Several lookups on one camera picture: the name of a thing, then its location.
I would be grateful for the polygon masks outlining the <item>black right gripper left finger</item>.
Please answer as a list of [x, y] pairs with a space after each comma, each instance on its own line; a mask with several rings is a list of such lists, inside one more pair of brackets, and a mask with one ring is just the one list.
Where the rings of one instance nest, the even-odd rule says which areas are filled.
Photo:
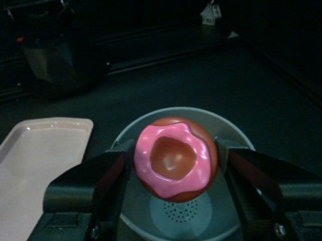
[[28, 241], [117, 241], [133, 149], [129, 139], [50, 181]]

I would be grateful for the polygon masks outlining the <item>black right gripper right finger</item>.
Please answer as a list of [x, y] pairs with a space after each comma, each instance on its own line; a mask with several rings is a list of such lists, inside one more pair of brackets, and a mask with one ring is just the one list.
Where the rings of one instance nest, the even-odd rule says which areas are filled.
[[213, 142], [243, 241], [322, 241], [322, 177], [231, 139]]

